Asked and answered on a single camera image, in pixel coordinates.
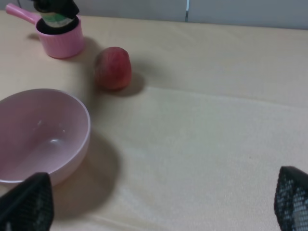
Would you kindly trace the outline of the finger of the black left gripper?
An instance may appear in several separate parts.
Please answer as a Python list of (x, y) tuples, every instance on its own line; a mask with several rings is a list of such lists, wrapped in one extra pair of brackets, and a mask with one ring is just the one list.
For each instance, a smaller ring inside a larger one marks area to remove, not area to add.
[(66, 18), (74, 18), (79, 8), (73, 0), (33, 0), (34, 8), (40, 13), (57, 13)]

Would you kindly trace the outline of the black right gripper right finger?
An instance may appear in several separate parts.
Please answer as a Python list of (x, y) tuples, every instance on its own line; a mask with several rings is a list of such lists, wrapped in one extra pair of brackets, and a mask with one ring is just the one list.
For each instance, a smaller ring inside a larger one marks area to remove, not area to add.
[(308, 175), (302, 170), (280, 168), (274, 197), (274, 213), (282, 231), (308, 229)]

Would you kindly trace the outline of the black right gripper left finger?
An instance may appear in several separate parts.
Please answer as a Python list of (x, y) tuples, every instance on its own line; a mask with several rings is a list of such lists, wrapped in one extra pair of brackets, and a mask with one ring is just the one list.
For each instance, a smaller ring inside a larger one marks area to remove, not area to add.
[(48, 173), (36, 173), (0, 197), (2, 231), (48, 231), (53, 222)]

